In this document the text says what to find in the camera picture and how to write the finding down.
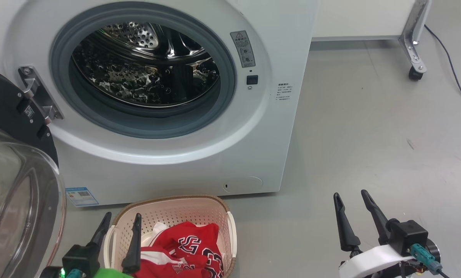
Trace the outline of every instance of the door hinge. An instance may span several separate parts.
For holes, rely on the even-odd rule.
[[[19,77],[21,77],[26,86],[23,90],[24,96],[36,104],[45,118],[45,124],[48,125],[56,119],[64,119],[57,104],[40,81],[36,70],[31,66],[23,66],[19,67],[18,72]]]

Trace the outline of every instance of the clothing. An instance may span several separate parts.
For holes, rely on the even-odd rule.
[[[221,278],[223,260],[216,245],[218,225],[184,222],[159,232],[141,248],[136,278]]]

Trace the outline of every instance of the washing machine door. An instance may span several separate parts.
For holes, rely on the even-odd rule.
[[[45,118],[0,75],[0,278],[38,276],[65,220],[63,182]]]

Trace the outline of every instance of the black cable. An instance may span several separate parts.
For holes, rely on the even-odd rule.
[[[438,272],[441,276],[443,276],[444,278],[449,278],[449,276],[446,275],[445,273],[443,273],[443,271],[441,271],[441,269],[438,269],[437,272]]]
[[[400,264],[400,277],[402,278],[407,278],[407,276],[405,276],[405,265],[407,264],[406,261],[402,261],[402,263]]]
[[[445,52],[447,53],[447,56],[448,56],[448,62],[449,62],[449,65],[451,66],[451,71],[453,72],[453,76],[455,77],[455,81],[456,81],[456,84],[458,85],[458,88],[460,89],[460,93],[461,93],[461,86],[460,86],[460,83],[458,82],[458,78],[456,77],[456,73],[455,73],[455,69],[453,67],[453,63],[451,62],[451,58],[449,57],[449,53],[448,51],[446,50],[446,47],[445,45],[441,42],[440,38],[435,35],[433,33],[433,31],[431,31],[431,29],[427,26],[427,25],[424,25],[424,27],[426,27],[426,29],[429,31],[429,33],[431,33],[431,35],[433,35],[433,37],[435,37],[435,39],[438,40],[438,42],[440,42],[441,46],[443,47],[443,49],[445,50]]]

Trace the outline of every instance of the white washing machine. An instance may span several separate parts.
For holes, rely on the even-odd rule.
[[[0,79],[76,206],[276,192],[317,2],[1,0]]]

